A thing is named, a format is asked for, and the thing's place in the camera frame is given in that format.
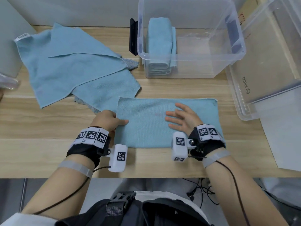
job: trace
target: white shirt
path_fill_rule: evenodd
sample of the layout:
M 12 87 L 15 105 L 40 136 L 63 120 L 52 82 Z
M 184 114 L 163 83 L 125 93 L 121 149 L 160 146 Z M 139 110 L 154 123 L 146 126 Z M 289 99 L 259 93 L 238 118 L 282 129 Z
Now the white shirt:
M 161 191 L 137 191 L 137 195 L 135 197 L 136 200 L 144 202 L 148 200 L 155 200 L 157 198 L 169 198 L 171 200 L 181 200 L 187 205 L 191 206 L 196 212 L 198 212 L 207 222 L 207 217 L 203 213 L 203 211 L 192 201 L 180 197 L 176 194 L 172 194 L 170 192 L 161 192 Z M 0 226 L 54 226 L 57 220 L 39 216 L 39 215 L 27 215 L 22 213 L 15 213 L 9 219 L 7 219 Z

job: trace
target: human hand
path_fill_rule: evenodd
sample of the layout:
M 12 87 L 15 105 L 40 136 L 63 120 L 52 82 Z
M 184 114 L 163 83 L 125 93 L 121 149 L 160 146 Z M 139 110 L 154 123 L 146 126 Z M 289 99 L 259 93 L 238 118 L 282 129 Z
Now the human hand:
M 167 111 L 165 113 L 167 116 L 170 116 L 165 117 L 165 120 L 175 123 L 169 124 L 168 127 L 185 132 L 189 136 L 194 127 L 203 124 L 198 115 L 188 106 L 181 103 L 175 103 L 175 106 L 182 110 L 175 109 L 175 111 Z
M 119 125 L 126 125 L 129 120 L 120 120 L 111 110 L 103 110 L 93 119 L 90 126 L 98 126 L 106 129 L 108 132 L 113 131 Z

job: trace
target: person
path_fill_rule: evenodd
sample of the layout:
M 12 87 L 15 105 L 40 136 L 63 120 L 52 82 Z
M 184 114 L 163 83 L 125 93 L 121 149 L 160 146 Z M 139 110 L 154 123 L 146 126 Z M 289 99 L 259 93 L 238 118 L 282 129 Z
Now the person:
M 176 103 L 175 106 L 179 109 L 167 111 L 165 117 L 166 121 L 172 123 L 168 124 L 171 129 L 184 132 L 189 136 L 195 127 L 203 124 L 198 115 L 188 106 L 180 103 Z M 90 126 L 102 127 L 110 132 L 116 129 L 118 125 L 126 125 L 128 122 L 128 120 L 116 118 L 116 114 L 112 111 L 104 110 L 96 115 Z M 216 155 L 222 151 L 225 151 L 225 148 L 220 147 L 214 149 L 208 153 L 206 157 Z M 70 153 L 67 154 L 65 161 L 73 161 L 93 170 L 97 166 L 97 162 L 99 162 L 92 158 L 94 155 L 95 152 L 90 152 L 89 154 Z M 265 193 L 232 156 L 222 157 L 218 161 L 228 167 L 236 180 L 234 181 L 231 172 L 220 163 L 214 162 L 205 168 L 230 226 L 288 225 Z M 14 214 L 6 220 L 2 226 L 209 225 L 201 209 L 190 201 L 187 196 L 157 190 L 135 192 L 135 200 L 133 200 L 130 207 L 127 208 L 127 212 L 125 212 L 125 209 L 122 209 L 122 217 L 118 214 L 108 214 L 110 213 L 110 210 L 108 210 L 109 204 L 117 203 L 108 199 L 97 202 L 87 213 L 78 215 L 88 190 L 89 179 L 73 196 L 39 213 L 40 210 L 69 196 L 70 193 L 80 187 L 86 179 L 87 177 L 77 170 L 67 167 L 57 168 L 32 197 L 23 211 Z M 130 217 L 126 218 L 127 215 L 133 215 L 133 211 L 131 211 L 132 206 L 141 209 L 141 214 L 136 214 L 140 221 L 131 219 Z

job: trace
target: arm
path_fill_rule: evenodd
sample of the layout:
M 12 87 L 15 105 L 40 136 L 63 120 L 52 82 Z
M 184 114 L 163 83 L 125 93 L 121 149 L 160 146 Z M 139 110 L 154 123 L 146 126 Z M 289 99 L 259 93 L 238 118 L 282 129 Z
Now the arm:
M 128 122 L 128 120 L 119 120 L 116 118 L 116 114 L 112 111 L 104 110 L 96 115 L 90 126 L 99 126 L 107 131 L 112 131 L 118 125 L 126 125 Z M 69 155 L 65 160 L 82 164 L 90 170 L 94 170 L 95 167 L 93 161 L 83 155 Z M 25 206 L 22 213 L 34 214 L 57 203 L 77 190 L 86 179 L 85 175 L 73 169 L 65 167 L 56 169 Z M 79 214 L 87 194 L 89 183 L 90 179 L 74 196 L 41 213 L 41 215 L 54 219 L 64 219 Z
M 182 110 L 167 111 L 166 115 L 169 117 L 165 117 L 165 120 L 175 123 L 169 124 L 170 128 L 185 132 L 189 136 L 193 128 L 203 122 L 188 106 L 180 103 L 175 105 Z M 224 148 L 216 149 L 207 156 L 222 150 Z M 218 161 L 227 166 L 234 174 L 250 225 L 288 225 L 265 193 L 232 156 L 221 158 Z M 229 225 L 247 225 L 230 172 L 217 162 L 209 165 L 206 172 Z

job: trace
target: gray pants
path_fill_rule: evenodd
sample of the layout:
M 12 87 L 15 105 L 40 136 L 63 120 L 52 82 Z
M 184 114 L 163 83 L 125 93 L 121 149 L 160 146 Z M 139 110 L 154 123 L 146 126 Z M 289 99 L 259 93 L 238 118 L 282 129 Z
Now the gray pants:
M 162 191 L 176 194 L 189 200 L 190 188 L 182 186 L 181 178 L 125 178 L 114 191 L 111 199 L 122 191 Z

